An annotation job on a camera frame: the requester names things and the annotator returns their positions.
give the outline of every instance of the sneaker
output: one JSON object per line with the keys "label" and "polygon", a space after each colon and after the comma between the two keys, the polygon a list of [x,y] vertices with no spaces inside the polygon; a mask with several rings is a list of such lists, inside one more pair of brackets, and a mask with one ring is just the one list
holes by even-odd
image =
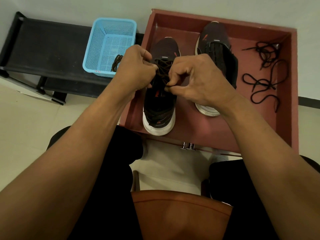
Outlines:
{"label": "sneaker", "polygon": [[[200,34],[194,50],[195,55],[208,54],[214,64],[222,71],[228,82],[236,88],[238,60],[231,53],[231,45],[226,28],[219,22],[211,22]],[[220,113],[211,107],[195,104],[200,113],[206,116],[218,116]]]}
{"label": "sneaker", "polygon": [[146,90],[143,104],[143,126],[155,136],[163,136],[174,127],[177,96],[165,91],[170,81],[169,71],[174,59],[180,56],[178,44],[171,37],[160,40],[150,51],[152,63],[158,66],[151,81],[152,88]]}

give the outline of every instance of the shoe sole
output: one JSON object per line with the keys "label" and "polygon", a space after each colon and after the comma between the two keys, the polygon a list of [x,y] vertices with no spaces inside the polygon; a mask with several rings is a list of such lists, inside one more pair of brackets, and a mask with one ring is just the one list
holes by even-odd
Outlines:
{"label": "shoe sole", "polygon": [[206,116],[215,117],[215,116],[220,115],[220,113],[216,109],[208,107],[208,106],[202,106],[202,105],[195,103],[195,107],[197,108],[197,110],[200,113],[202,113],[203,115],[206,115]]}
{"label": "shoe sole", "polygon": [[173,115],[171,117],[171,120],[169,124],[167,124],[163,128],[154,128],[149,125],[146,115],[144,114],[144,109],[143,109],[143,118],[142,118],[143,126],[146,129],[148,133],[154,136],[164,136],[168,134],[174,127],[174,123],[176,122],[176,109],[174,108]]}
{"label": "shoe sole", "polygon": [[[200,35],[199,35],[199,38],[197,40],[197,44],[195,45],[195,49],[194,49],[194,54],[195,55],[198,55],[199,39],[200,39]],[[199,105],[199,104],[196,104],[196,103],[194,103],[194,104],[195,104],[195,107],[197,108],[197,110],[200,113],[202,113],[203,115],[210,116],[210,117],[215,117],[215,116],[220,115],[220,113],[214,108],[207,107],[207,106],[202,106],[202,105]]]}

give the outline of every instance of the plastic basket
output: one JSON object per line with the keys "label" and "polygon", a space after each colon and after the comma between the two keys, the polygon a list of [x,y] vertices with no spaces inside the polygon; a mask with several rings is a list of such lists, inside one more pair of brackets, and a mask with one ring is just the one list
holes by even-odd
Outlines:
{"label": "plastic basket", "polygon": [[98,18],[94,21],[82,67],[98,76],[114,77],[112,64],[134,45],[137,23],[130,19]]}

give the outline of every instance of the chair seat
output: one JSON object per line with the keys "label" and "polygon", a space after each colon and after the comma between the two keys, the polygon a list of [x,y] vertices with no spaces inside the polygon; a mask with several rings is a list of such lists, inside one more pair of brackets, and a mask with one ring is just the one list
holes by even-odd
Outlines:
{"label": "chair seat", "polygon": [[232,206],[190,193],[132,192],[144,240],[222,240]]}

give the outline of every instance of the tiled floor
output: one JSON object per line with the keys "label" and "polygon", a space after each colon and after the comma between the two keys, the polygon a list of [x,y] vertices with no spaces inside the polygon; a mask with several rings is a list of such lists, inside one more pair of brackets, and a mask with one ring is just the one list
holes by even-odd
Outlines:
{"label": "tiled floor", "polygon": [[[95,99],[68,95],[60,106],[0,86],[0,190],[40,156],[58,130],[71,125]],[[320,163],[320,110],[299,107],[300,153]],[[148,153],[135,161],[142,190],[200,194],[213,155],[147,141]]]}

